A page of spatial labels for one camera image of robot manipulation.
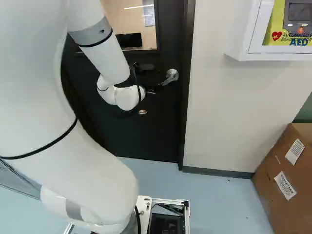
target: baseboard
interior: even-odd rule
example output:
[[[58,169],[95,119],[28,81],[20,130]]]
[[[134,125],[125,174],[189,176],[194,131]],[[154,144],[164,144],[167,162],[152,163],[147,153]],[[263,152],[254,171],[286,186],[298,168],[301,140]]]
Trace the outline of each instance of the baseboard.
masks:
[[[185,173],[192,173],[192,174],[222,176],[222,177],[231,177],[231,178],[240,178],[240,179],[251,179],[254,175],[254,173],[251,173],[251,172],[224,171],[224,170],[189,167],[189,166],[183,166],[182,171]]]

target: cardboard box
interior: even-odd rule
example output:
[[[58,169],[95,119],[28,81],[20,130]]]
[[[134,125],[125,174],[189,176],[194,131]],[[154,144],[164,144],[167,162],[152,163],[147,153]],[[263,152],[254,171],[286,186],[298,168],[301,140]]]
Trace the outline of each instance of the cardboard box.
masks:
[[[287,126],[253,183],[275,234],[312,234],[312,123]]]

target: red heart logo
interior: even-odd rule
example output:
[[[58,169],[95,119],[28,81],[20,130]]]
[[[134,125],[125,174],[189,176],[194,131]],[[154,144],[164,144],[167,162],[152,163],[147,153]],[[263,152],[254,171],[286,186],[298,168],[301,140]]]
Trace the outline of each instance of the red heart logo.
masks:
[[[273,32],[272,38],[274,41],[278,40],[283,35],[283,32]]]

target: black stripe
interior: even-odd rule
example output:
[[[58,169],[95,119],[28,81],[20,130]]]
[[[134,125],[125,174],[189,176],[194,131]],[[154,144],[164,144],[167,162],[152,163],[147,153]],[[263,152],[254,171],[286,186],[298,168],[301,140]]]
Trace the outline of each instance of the black stripe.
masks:
[[[55,145],[56,143],[58,143],[59,141],[63,140],[73,129],[74,127],[76,126],[78,122],[78,118],[76,117],[74,123],[72,124],[72,126],[70,126],[70,128],[65,132],[63,133],[60,137],[56,138],[54,141],[50,142],[49,144],[39,148],[39,149],[36,149],[32,152],[29,152],[29,153],[26,153],[26,154],[23,154],[23,155],[19,155],[19,156],[12,156],[12,157],[7,157],[7,156],[0,156],[1,159],[5,159],[5,160],[15,160],[15,159],[21,159],[21,158],[25,158],[25,157],[29,157],[29,156],[32,156],[32,155],[35,155],[35,154],[38,154],[48,148],[50,148],[51,146]]]
[[[88,47],[97,46],[97,45],[100,45],[100,44],[102,44],[103,42],[107,41],[108,38],[110,38],[112,34],[113,34],[113,29],[111,30],[110,34],[107,35],[106,38],[104,38],[103,40],[100,40],[100,41],[97,42],[97,43],[93,43],[93,44],[91,44],[91,45],[79,45],[79,44],[77,44],[77,45],[78,45],[79,47],[83,47],[83,48],[88,48]]]
[[[101,89],[98,88],[98,85],[97,85],[97,90],[102,91],[102,92],[105,92],[106,90],[108,90],[108,88],[109,87],[107,87],[105,90],[101,90]]]

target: white label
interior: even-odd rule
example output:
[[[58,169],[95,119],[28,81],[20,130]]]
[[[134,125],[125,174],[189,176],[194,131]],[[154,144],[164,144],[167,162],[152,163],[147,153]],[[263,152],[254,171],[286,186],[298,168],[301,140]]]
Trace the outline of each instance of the white label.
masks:
[[[274,180],[276,181],[279,189],[281,190],[281,192],[288,201],[297,194],[295,189],[286,179],[285,174],[283,172],[280,172],[276,177],[274,177]]]
[[[292,165],[295,165],[295,163],[299,159],[304,148],[305,146],[302,144],[302,142],[299,139],[295,140],[295,142],[292,144],[291,148],[288,150],[287,154],[285,155],[285,158],[287,158],[289,162],[292,163]]]

